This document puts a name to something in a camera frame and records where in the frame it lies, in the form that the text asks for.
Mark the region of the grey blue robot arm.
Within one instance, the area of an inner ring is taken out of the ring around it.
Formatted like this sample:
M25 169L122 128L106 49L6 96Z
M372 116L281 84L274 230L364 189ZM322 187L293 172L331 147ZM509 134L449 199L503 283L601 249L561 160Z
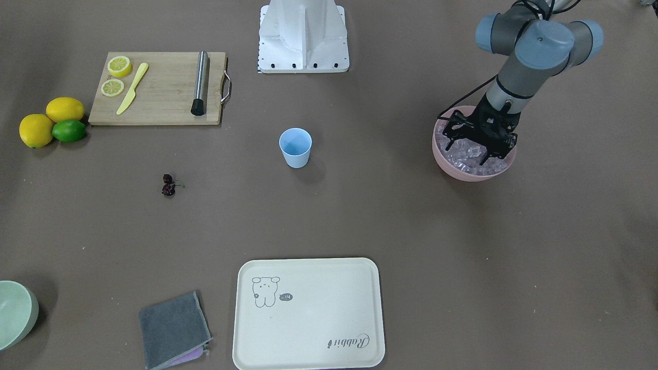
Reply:
M550 78L599 54L604 31L599 23L580 20L558 23L564 13L555 1L516 1L504 13L486 15L476 29L477 46L506 56L507 61L487 84L487 92L466 115L445 110L440 119L449 150L459 140L484 146L485 164L505 159L517 145L516 128L522 110Z

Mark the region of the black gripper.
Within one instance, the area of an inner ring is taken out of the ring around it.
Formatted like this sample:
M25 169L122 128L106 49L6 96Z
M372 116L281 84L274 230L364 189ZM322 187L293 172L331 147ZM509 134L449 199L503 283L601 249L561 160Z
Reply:
M455 108L443 129L446 139L445 152L458 140L470 140L485 146L485 155L479 166L484 166L490 158L504 160L507 150L515 149L518 135L515 129L519 125L520 113L511 113L511 100L505 101L501 109L496 109L486 97L480 99L470 115L460 108Z

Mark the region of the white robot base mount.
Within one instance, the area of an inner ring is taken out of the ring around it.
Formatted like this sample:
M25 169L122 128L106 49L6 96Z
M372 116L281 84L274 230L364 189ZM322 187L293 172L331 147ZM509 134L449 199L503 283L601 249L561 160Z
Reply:
M334 1L270 1L259 16L258 72L350 69L345 9Z

